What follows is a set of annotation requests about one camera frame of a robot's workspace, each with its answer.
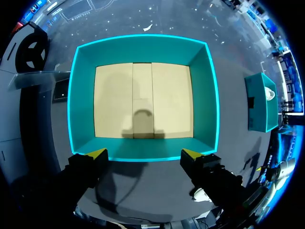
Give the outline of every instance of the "glowing teal edge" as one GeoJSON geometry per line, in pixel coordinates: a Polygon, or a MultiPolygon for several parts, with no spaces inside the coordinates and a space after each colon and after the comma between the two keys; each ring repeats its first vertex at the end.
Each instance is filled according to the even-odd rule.
{"type": "MultiPolygon", "coordinates": [[[[180,38],[180,39],[184,39],[184,40],[189,40],[189,41],[193,41],[193,42],[198,42],[198,43],[202,43],[206,46],[206,50],[207,50],[207,54],[208,54],[208,57],[209,57],[209,62],[210,62],[210,66],[211,66],[211,69],[212,69],[212,73],[213,73],[213,81],[214,81],[214,88],[215,88],[215,96],[216,96],[216,115],[217,115],[217,118],[216,118],[216,140],[215,140],[215,146],[214,146],[214,149],[213,150],[210,150],[210,151],[206,151],[204,152],[204,154],[208,155],[208,154],[212,154],[212,153],[215,153],[217,152],[217,149],[218,149],[218,141],[219,141],[219,123],[220,123],[220,108],[219,108],[219,93],[218,93],[218,84],[217,84],[217,79],[216,79],[216,73],[215,73],[215,68],[214,68],[214,64],[213,64],[213,60],[212,60],[212,56],[211,56],[211,53],[210,53],[210,50],[208,48],[208,45],[206,42],[203,42],[203,41],[199,41],[199,40],[195,40],[195,39],[192,39],[192,38],[186,38],[186,37],[181,37],[181,36],[174,36],[174,35],[163,35],[163,34],[133,34],[133,35],[123,35],[123,36],[115,36],[115,37],[110,37],[110,38],[105,38],[105,39],[102,39],[102,40],[98,40],[98,41],[93,41],[93,42],[90,42],[90,43],[87,43],[87,44],[83,44],[83,45],[80,45],[76,48],[76,51],[75,51],[75,55],[74,55],[74,58],[73,58],[73,62],[72,62],[72,67],[71,67],[71,73],[70,73],[70,79],[69,79],[69,85],[71,84],[71,81],[72,81],[72,76],[73,76],[73,71],[74,71],[74,66],[75,66],[75,60],[76,60],[76,57],[77,57],[77,53],[78,53],[78,50],[81,48],[81,47],[85,47],[87,45],[91,45],[91,44],[94,44],[94,43],[98,43],[98,42],[102,42],[102,41],[107,41],[107,40],[112,40],[112,39],[118,39],[118,38],[125,38],[125,37],[139,37],[139,36],[142,36],[142,37],[172,37],[172,38],[180,38]]],[[[70,141],[70,146],[71,146],[71,151],[73,154],[75,154],[75,150],[74,150],[74,147],[73,147],[73,144],[72,144],[72,134],[71,134],[71,128],[70,128],[70,93],[71,93],[71,87],[68,88],[68,102],[67,102],[67,118],[68,118],[68,133],[69,133],[69,141],[70,141]]],[[[114,158],[114,157],[110,157],[109,158],[111,161],[122,161],[122,162],[157,162],[157,161],[173,161],[173,160],[180,160],[180,156],[175,156],[175,157],[167,157],[167,158],[157,158],[157,159],[126,159],[126,158],[114,158]]]]}

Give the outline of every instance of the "black cable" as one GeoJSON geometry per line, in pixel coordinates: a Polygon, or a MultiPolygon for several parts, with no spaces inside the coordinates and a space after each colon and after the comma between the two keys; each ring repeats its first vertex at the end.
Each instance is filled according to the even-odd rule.
{"type": "Polygon", "coordinates": [[[200,222],[205,224],[205,229],[209,228],[209,225],[206,222],[203,222],[203,221],[200,221],[200,222]]]}

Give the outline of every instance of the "blue light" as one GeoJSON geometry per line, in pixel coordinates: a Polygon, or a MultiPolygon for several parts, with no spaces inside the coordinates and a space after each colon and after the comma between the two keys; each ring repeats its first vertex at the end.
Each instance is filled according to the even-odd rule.
{"type": "Polygon", "coordinates": [[[282,157],[283,157],[282,137],[281,137],[281,134],[277,134],[277,136],[278,136],[278,142],[279,142],[278,153],[277,153],[277,162],[280,163],[282,161],[282,157]]]}

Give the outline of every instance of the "teal box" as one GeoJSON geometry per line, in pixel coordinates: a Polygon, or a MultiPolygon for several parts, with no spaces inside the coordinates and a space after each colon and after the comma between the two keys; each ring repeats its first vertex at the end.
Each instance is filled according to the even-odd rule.
{"type": "Polygon", "coordinates": [[[278,126],[278,101],[276,85],[265,74],[258,73],[245,78],[248,96],[248,129],[269,132],[278,126]],[[267,101],[265,88],[275,93],[275,97],[267,101]]]}
{"type": "Polygon", "coordinates": [[[181,149],[215,153],[219,137],[219,97],[213,61],[205,42],[170,35],[111,37],[77,47],[68,91],[68,129],[72,152],[107,148],[113,161],[151,162],[180,159],[181,149]],[[97,66],[159,62],[190,67],[194,137],[129,139],[95,137],[93,95],[97,66]]]}

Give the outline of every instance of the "gray floor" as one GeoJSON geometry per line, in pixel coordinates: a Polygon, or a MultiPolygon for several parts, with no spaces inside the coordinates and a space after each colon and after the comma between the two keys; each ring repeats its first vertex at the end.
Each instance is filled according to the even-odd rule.
{"type": "MultiPolygon", "coordinates": [[[[248,24],[245,15],[232,11],[220,0],[101,0],[99,3],[104,8],[93,8],[73,20],[64,17],[73,15],[69,12],[75,10],[69,8],[73,1],[62,4],[61,16],[48,30],[51,47],[45,70],[57,66],[58,70],[68,71],[77,46],[117,35],[162,33],[207,42],[220,99],[217,155],[228,170],[243,175],[244,186],[257,178],[259,173],[255,169],[265,159],[270,134],[247,130],[244,77],[261,72],[260,62],[270,53],[260,44],[261,34],[248,24]],[[150,24],[151,29],[144,32],[143,28],[150,24]],[[243,169],[251,158],[252,162],[243,169]]],[[[71,155],[66,103],[53,104],[51,118],[56,153],[64,168],[71,155]]],[[[176,221],[198,216],[214,207],[209,202],[193,202],[189,196],[192,188],[179,161],[113,162],[97,188],[89,189],[79,205],[85,213],[111,221],[176,221]]]]}

